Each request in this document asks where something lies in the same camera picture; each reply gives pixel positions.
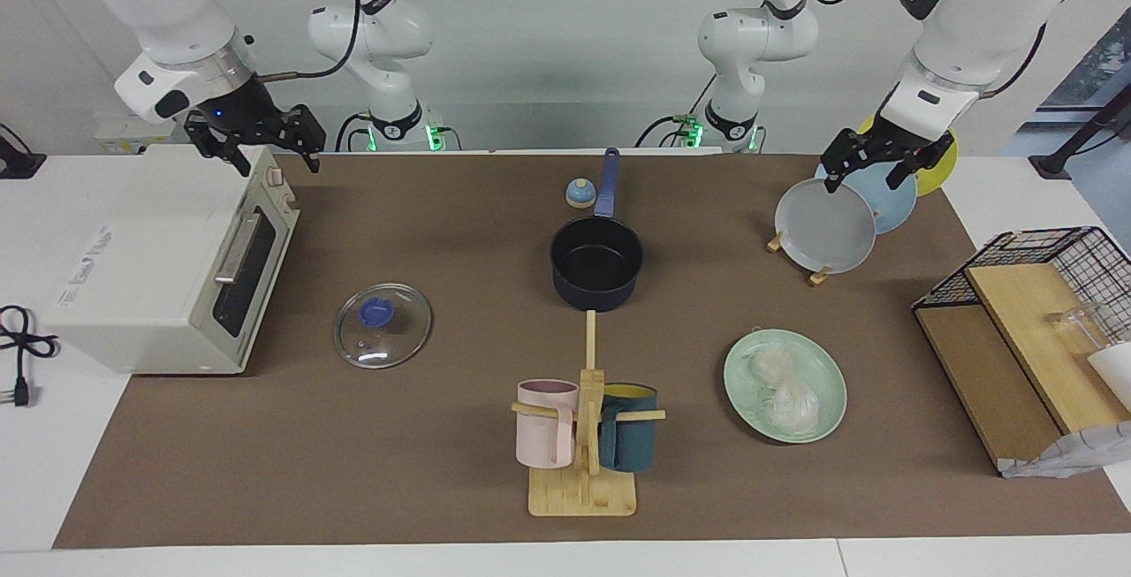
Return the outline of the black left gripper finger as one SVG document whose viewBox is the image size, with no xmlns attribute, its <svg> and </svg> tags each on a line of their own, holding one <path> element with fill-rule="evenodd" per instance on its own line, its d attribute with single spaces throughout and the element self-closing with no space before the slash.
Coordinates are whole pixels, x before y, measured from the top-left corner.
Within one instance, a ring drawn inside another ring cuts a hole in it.
<svg viewBox="0 0 1131 577">
<path fill-rule="evenodd" d="M 845 178 L 863 167 L 863 137 L 860 134 L 837 134 L 824 148 L 824 191 L 836 193 Z"/>
<path fill-rule="evenodd" d="M 906 179 L 914 176 L 921 169 L 930 167 L 930 153 L 926 148 L 918 150 L 905 150 L 903 158 L 893 163 L 893 169 L 889 171 L 884 182 L 889 190 L 897 190 Z"/>
</svg>

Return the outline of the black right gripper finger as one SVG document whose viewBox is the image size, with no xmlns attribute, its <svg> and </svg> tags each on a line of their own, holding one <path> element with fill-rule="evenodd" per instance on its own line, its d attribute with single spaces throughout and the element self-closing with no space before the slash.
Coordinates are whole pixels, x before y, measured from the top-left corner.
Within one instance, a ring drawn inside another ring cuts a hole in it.
<svg viewBox="0 0 1131 577">
<path fill-rule="evenodd" d="M 223 143 L 218 143 L 218 153 L 216 157 L 228 163 L 235 170 L 238 170 L 239 175 L 250 176 L 252 166 L 247 160 L 247 156 L 239 149 L 241 146 L 241 139 L 239 137 L 228 137 Z"/>
<path fill-rule="evenodd" d="M 326 146 L 326 131 L 307 105 L 295 106 L 295 147 L 311 173 L 319 173 L 320 155 Z"/>
</svg>

